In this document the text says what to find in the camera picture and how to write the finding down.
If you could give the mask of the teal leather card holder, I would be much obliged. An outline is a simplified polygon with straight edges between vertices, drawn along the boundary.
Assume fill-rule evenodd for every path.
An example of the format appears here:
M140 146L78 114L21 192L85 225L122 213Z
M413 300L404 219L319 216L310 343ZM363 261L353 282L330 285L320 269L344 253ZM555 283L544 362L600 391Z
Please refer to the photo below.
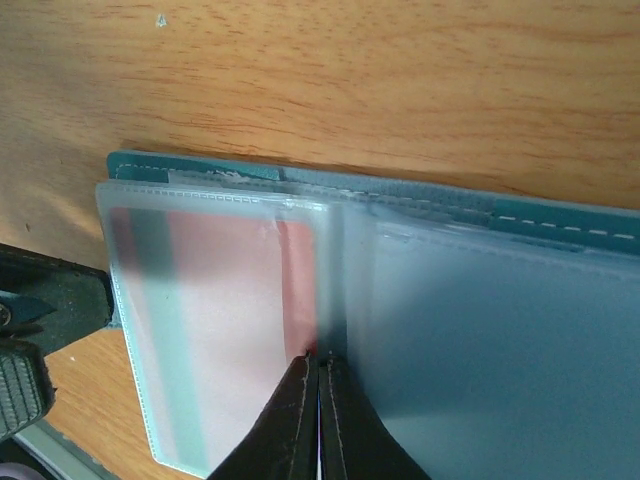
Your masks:
M301 222L315 337L287 368L344 359L427 479L638 477L637 211L139 151L107 167L126 345L112 208ZM55 479L13 436L2 477Z

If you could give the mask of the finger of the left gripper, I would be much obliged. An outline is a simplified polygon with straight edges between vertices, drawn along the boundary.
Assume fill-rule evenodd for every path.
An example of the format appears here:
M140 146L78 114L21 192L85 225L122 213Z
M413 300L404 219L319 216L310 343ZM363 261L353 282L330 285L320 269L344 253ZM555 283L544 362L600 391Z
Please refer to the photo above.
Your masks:
M45 417L55 402L41 349L21 340L1 341L1 440Z
M106 272L3 244L1 339L26 341L48 355L112 320Z

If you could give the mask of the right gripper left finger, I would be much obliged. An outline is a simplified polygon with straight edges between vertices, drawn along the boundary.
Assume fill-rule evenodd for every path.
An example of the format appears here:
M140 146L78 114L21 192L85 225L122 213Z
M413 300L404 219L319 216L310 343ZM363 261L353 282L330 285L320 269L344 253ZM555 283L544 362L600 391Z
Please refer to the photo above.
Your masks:
M224 479L315 479L318 473L315 356L294 358L249 433L209 475Z

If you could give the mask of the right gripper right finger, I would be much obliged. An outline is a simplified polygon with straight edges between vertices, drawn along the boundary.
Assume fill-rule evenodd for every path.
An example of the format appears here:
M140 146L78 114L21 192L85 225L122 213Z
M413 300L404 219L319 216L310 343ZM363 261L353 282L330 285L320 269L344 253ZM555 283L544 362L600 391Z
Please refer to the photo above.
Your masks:
M329 357L319 367L319 456L323 479L427 479L386 429L351 374Z

